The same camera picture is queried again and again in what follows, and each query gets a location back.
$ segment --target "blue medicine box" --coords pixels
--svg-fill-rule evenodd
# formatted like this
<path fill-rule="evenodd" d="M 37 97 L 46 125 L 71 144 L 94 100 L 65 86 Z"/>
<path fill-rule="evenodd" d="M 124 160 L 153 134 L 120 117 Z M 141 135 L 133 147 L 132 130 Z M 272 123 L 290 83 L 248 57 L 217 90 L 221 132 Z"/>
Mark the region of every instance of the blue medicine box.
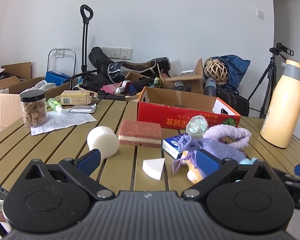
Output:
<path fill-rule="evenodd" d="M 70 80 L 71 77 L 69 77 L 66 74 L 63 74 L 56 70 L 50 70 L 46 73 L 46 81 L 48 83 L 55 83 L 56 86 L 61 86 L 64 83 L 67 83 Z"/>

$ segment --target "wooden slatted table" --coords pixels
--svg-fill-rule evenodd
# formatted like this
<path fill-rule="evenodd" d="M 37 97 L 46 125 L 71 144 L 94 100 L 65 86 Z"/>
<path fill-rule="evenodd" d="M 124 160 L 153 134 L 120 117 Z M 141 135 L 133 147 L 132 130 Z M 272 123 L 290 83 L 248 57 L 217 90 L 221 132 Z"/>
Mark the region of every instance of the wooden slatted table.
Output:
<path fill-rule="evenodd" d="M 0 133 L 0 185 L 10 190 L 30 160 L 42 159 L 57 163 L 66 158 L 78 158 L 89 151 L 86 138 L 99 125 L 110 127 L 115 133 L 123 120 L 136 120 L 137 103 L 96 100 L 97 110 L 92 114 L 97 121 L 31 136 L 30 129 L 20 119 Z M 287 149 L 279 149 L 263 140 L 259 134 L 263 120 L 242 117 L 240 127 L 251 131 L 250 145 L 245 148 L 248 157 L 265 159 L 271 166 L 290 174 L 300 163 L 300 140 L 293 137 Z M 177 135 L 178 130 L 162 129 L 162 137 Z M 161 180 L 148 177 L 142 170 L 145 159 L 165 158 Z M 176 190 L 180 194 L 192 184 L 187 179 L 188 167 L 172 172 L 173 158 L 162 149 L 120 145 L 118 152 L 91 174 L 91 177 L 114 191 L 119 190 Z"/>

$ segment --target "green bottle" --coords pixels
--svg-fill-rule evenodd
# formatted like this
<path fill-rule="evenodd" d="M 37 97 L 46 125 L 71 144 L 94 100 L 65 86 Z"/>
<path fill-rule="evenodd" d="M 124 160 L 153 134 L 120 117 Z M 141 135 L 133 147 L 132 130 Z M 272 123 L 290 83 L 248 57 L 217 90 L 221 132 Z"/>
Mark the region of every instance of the green bottle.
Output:
<path fill-rule="evenodd" d="M 48 99 L 48 105 L 56 112 L 60 114 L 66 114 L 66 111 L 62 108 L 61 104 L 53 98 Z"/>

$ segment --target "black suitcase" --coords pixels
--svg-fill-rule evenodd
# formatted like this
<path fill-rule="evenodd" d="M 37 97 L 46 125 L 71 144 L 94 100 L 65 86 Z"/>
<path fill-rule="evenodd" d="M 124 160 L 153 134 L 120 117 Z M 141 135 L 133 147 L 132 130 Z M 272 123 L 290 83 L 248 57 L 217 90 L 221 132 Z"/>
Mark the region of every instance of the black suitcase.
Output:
<path fill-rule="evenodd" d="M 249 101 L 240 95 L 230 93 L 220 86 L 217 86 L 217 97 L 231 106 L 242 116 L 249 115 Z"/>

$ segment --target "pink cloth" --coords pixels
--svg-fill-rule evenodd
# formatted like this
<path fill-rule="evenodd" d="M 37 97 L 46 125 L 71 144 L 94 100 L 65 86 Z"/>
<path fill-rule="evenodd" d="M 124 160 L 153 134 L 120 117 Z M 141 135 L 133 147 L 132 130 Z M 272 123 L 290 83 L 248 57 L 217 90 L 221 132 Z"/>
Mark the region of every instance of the pink cloth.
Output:
<path fill-rule="evenodd" d="M 117 83 L 117 84 L 111 84 L 111 85 L 104 85 L 100 90 L 103 90 L 104 92 L 110 93 L 110 94 L 114 94 L 115 90 L 118 87 L 121 87 L 122 82 Z"/>

